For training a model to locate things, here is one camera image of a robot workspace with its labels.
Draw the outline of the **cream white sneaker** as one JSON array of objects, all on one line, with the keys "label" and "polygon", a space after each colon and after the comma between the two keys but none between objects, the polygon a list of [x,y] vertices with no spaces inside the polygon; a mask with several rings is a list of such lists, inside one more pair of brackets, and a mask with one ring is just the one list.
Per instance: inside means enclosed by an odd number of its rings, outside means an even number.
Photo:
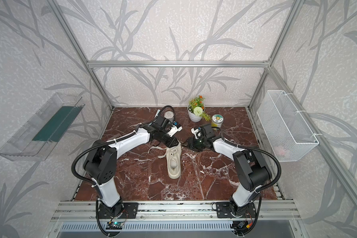
[{"label": "cream white sneaker", "polygon": [[181,151],[182,147],[180,143],[177,146],[167,148],[166,150],[168,175],[171,179],[178,179],[181,176]]}]

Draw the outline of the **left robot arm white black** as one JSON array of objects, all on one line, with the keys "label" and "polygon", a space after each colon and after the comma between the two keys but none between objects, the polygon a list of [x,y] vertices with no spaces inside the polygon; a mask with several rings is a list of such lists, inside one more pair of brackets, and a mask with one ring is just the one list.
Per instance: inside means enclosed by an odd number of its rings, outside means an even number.
[{"label": "left robot arm white black", "polygon": [[154,140],[163,143],[167,148],[176,147],[179,141],[175,134],[181,130],[182,126],[178,122],[170,122],[163,116],[157,116],[155,121],[141,124],[125,136],[108,142],[95,141],[87,152],[83,168],[89,174],[89,181],[95,187],[99,200],[108,208],[121,204],[114,181],[119,157]]}]

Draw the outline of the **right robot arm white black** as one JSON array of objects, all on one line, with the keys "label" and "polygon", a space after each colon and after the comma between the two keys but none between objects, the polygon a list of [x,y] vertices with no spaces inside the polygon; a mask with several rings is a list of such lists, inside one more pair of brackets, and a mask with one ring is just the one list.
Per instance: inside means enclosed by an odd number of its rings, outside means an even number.
[{"label": "right robot arm white black", "polygon": [[233,160],[240,183],[230,199],[234,214],[247,208],[261,191],[279,180],[280,162],[271,153],[231,142],[224,138],[221,128],[211,124],[193,128],[191,133],[193,136],[185,142],[188,149],[195,152],[208,149]]}]

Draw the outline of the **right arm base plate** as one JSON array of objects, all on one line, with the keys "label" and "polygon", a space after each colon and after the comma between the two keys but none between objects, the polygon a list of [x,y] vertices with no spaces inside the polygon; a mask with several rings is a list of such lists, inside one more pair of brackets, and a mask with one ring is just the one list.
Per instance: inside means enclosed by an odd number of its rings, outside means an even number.
[{"label": "right arm base plate", "polygon": [[231,202],[215,202],[213,208],[217,213],[217,218],[255,218],[256,208],[254,203],[248,203],[245,206],[238,207]]}]

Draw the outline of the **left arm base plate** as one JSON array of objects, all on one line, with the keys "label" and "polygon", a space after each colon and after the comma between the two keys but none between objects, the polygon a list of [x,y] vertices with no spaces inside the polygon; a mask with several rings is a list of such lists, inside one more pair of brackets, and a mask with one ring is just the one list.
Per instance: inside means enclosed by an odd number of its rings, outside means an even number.
[{"label": "left arm base plate", "polygon": [[118,202],[113,207],[108,207],[102,202],[99,202],[97,214],[99,219],[135,219],[138,211],[138,203],[120,203]]}]

